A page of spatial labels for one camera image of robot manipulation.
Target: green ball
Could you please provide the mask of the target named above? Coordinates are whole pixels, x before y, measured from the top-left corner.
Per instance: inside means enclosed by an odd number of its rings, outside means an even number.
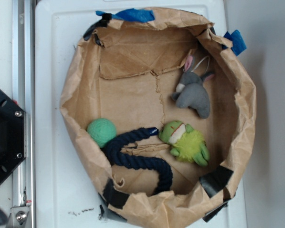
[[[86,130],[100,148],[116,137],[116,127],[108,119],[99,118],[92,121]]]

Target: white surface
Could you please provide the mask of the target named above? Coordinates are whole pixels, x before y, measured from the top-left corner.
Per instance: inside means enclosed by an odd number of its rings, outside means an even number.
[[[12,0],[0,0],[0,89],[12,95]]]
[[[0,0],[0,89],[12,95],[12,0]],[[0,186],[0,208],[8,216],[12,207],[12,175]]]
[[[285,0],[227,0],[229,29],[257,90],[256,141],[244,175],[249,228],[285,228]]]
[[[216,22],[226,32],[221,1],[49,1],[36,9],[36,197],[37,227],[133,227],[99,220],[100,200],[68,137],[59,112],[59,98],[75,46],[86,29],[100,18],[95,10],[118,12],[128,8],[163,6],[194,11]],[[190,227],[246,228],[243,185],[230,206],[208,224],[199,220]]]

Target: stuffed frog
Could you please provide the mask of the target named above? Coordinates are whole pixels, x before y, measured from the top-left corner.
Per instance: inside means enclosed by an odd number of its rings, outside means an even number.
[[[172,146],[170,153],[182,162],[196,162],[207,166],[210,158],[205,139],[200,131],[182,121],[167,123],[159,133],[159,138]]]

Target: brown paper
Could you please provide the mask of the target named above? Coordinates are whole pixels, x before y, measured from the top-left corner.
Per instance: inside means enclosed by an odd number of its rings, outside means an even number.
[[[123,209],[109,208],[129,223],[147,228],[181,228],[205,216],[224,199],[234,197],[252,153],[256,88],[230,48],[231,41],[214,35],[213,23],[194,13],[151,8],[155,21],[111,20],[97,28],[103,47],[91,38],[79,41],[61,95],[61,113],[81,162],[99,193],[108,178],[117,190],[130,194]],[[211,56],[215,77],[204,84],[211,103],[208,119],[191,109],[179,109],[171,94],[182,74],[186,56],[197,61]],[[196,73],[204,73],[203,62]],[[173,172],[171,191],[151,196],[158,174],[111,166],[86,132],[96,118],[108,118],[117,133],[157,127],[172,120],[191,124],[204,133],[211,160],[202,168],[179,162],[156,136],[137,142],[124,153],[166,160]],[[227,187],[211,199],[199,177],[222,165],[234,171]]]

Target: rope toy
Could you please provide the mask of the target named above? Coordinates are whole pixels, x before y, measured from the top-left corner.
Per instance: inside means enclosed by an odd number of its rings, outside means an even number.
[[[161,158],[128,155],[126,153],[122,153],[121,149],[129,143],[148,139],[151,136],[158,135],[158,133],[159,130],[156,127],[139,128],[113,138],[104,147],[104,152],[108,160],[116,165],[135,170],[156,170],[159,173],[159,182],[153,195],[156,195],[162,191],[170,190],[173,178],[170,165]]]

